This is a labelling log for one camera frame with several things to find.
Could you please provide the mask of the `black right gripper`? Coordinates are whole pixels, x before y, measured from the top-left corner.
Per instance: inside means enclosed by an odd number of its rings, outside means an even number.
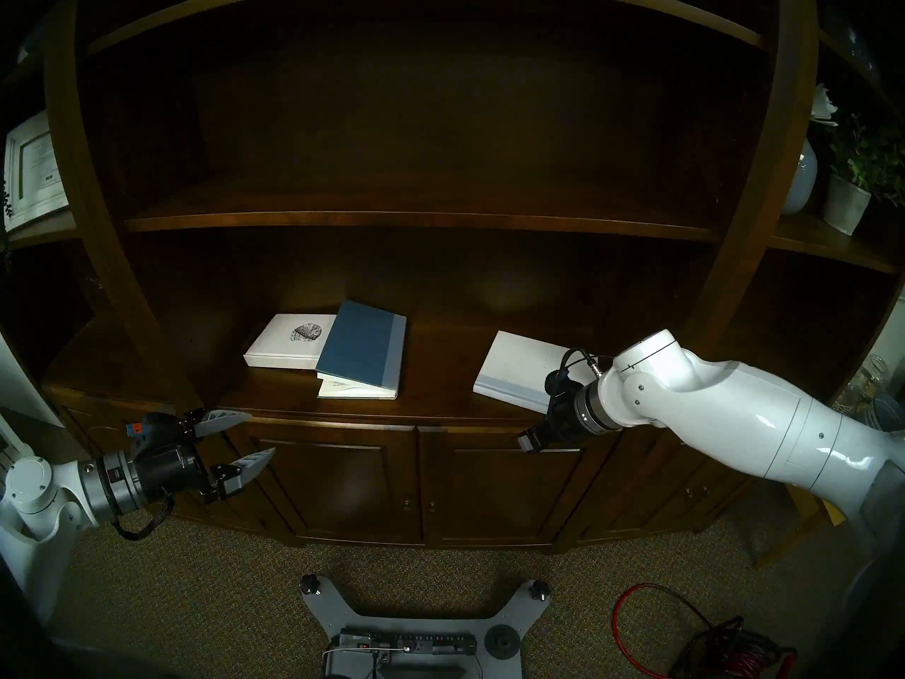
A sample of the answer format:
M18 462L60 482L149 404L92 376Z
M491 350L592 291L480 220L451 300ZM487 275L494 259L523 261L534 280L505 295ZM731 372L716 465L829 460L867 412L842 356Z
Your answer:
M576 393L554 396L548 412L534 426L517 436L519 448L526 454L538 454L554 445L572 446L582 442L582 424L577 419Z

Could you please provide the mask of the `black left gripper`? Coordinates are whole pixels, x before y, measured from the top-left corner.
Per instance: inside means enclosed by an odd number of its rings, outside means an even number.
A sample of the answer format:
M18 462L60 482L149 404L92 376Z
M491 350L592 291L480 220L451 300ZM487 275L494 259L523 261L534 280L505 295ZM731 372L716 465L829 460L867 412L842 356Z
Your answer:
M183 423L192 437L207 437L251 418L252 415L244 411L201 408L188 412ZM213 486L197 451L197 441L137 446L134 449L134 469L141 501L143 504L158 503L186 490L197 490L205 504L228 500L242 493L263 472L275 452L276 448L269 448L229 464L216 464Z

